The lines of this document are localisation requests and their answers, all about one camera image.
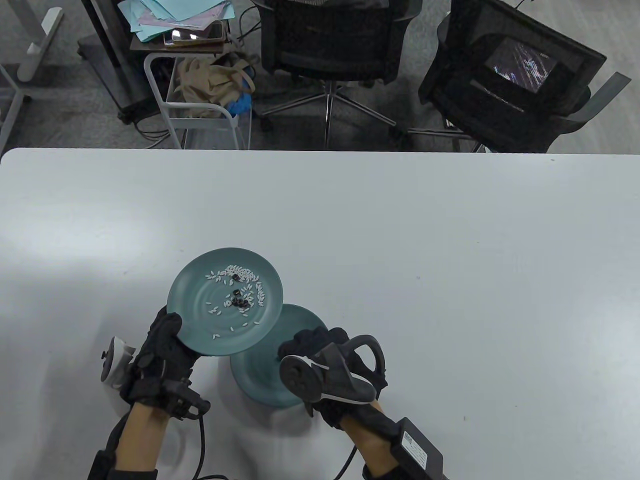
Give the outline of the person's left hand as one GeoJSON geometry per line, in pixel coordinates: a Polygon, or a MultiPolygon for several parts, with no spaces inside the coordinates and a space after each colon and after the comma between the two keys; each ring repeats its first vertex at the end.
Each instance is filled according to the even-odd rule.
{"type": "Polygon", "coordinates": [[[181,328],[178,313],[169,313],[166,306],[158,311],[119,390],[124,402],[160,409],[180,420],[186,417],[189,408],[178,406],[179,397],[167,391],[166,384],[187,382],[201,355],[180,341],[181,328]]]}

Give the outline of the person's right hand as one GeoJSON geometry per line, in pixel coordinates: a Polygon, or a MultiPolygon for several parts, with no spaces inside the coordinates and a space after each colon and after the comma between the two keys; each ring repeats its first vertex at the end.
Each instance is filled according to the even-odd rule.
{"type": "Polygon", "coordinates": [[[386,358],[370,334],[304,329],[279,346],[278,359],[279,379],[310,415],[320,413],[338,430],[349,417],[375,422],[373,403],[387,387],[386,358]]]}

